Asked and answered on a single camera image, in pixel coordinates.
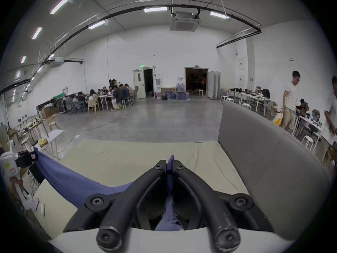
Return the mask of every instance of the gray cushion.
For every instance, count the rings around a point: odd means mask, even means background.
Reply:
[[[331,184],[316,156],[263,116],[225,102],[218,142],[275,232],[297,239]]]

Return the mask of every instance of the mattress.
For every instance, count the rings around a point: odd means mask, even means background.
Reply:
[[[248,194],[217,141],[140,143],[84,139],[61,160],[61,164],[91,180],[115,187],[136,180],[159,160],[168,161],[172,154],[213,190]],[[45,206],[44,218],[37,215],[37,219],[51,238],[57,237],[76,212],[76,207],[46,180],[38,188],[35,198]]]

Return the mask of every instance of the white door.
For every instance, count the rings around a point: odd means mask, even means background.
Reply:
[[[134,79],[134,85],[138,86],[137,98],[138,99],[146,98],[143,70],[134,70],[133,79]]]

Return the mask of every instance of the yellow plastic bag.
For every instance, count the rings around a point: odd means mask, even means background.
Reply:
[[[278,113],[276,114],[273,123],[276,124],[278,127],[280,126],[280,123],[282,122],[283,119],[283,113]]]

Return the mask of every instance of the open doorway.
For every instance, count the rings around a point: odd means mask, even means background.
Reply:
[[[145,94],[147,98],[153,97],[152,69],[144,70]]]
[[[198,95],[199,90],[207,93],[207,69],[185,68],[186,91]]]

